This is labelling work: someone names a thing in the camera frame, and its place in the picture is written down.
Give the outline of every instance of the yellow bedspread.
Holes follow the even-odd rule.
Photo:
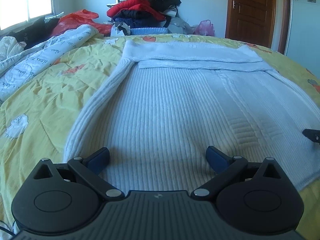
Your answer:
[[[243,42],[196,35],[162,34],[101,38],[62,56],[49,69],[23,85],[0,107],[0,220],[12,230],[11,202],[42,157],[62,161],[63,147],[80,110],[121,58],[126,40],[135,42],[191,41],[239,47]],[[281,75],[299,85],[320,106],[320,80],[280,53],[249,44]],[[7,137],[19,116],[28,117],[24,133]],[[320,239],[320,180],[300,192],[305,212],[297,228],[306,239]]]

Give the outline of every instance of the white knit sweater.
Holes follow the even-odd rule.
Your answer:
[[[127,41],[76,120],[64,161],[105,146],[103,176],[122,191],[192,191],[214,176],[205,159],[213,145],[249,161],[276,158],[300,190],[320,174],[320,147],[302,135],[319,125],[312,100],[247,46]]]

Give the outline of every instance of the white blanket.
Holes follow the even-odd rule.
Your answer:
[[[81,25],[76,30],[66,31],[60,36],[14,55],[0,62],[0,106],[23,84],[46,70],[68,51],[79,48],[98,33],[90,25]]]
[[[252,162],[276,158],[301,190],[320,172],[320,147],[302,131],[319,125],[308,95],[247,46],[127,41],[76,120],[64,161],[105,146],[103,177],[124,192],[192,191],[214,176],[205,159],[213,145]]]
[[[0,65],[7,58],[10,58],[23,51],[22,43],[18,43],[15,37],[5,36],[0,40]]]

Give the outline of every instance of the door handle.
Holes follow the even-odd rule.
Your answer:
[[[235,9],[236,8],[236,5],[237,5],[237,2],[235,1],[235,0],[233,0],[233,9]]]

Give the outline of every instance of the window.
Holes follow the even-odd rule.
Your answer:
[[[52,0],[0,0],[0,30],[52,13]]]

